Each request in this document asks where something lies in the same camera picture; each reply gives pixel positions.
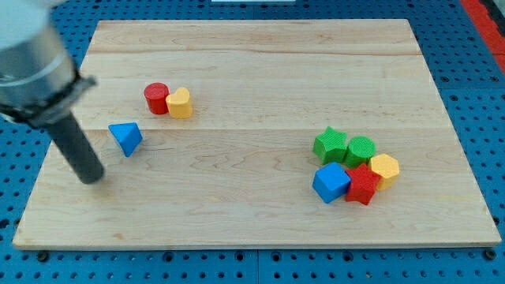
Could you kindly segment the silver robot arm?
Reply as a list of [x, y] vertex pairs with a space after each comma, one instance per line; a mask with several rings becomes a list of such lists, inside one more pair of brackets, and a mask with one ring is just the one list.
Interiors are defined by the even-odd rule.
[[99, 181], [103, 164], [74, 117], [72, 105], [96, 84], [83, 77], [51, 20], [62, 0], [1, 3], [1, 115], [45, 129], [84, 184]]

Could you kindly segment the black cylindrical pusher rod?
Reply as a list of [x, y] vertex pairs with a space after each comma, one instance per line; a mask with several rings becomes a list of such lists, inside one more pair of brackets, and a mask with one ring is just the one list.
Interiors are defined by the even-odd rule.
[[82, 183], [90, 185], [103, 177], [103, 164], [72, 113], [45, 129]]

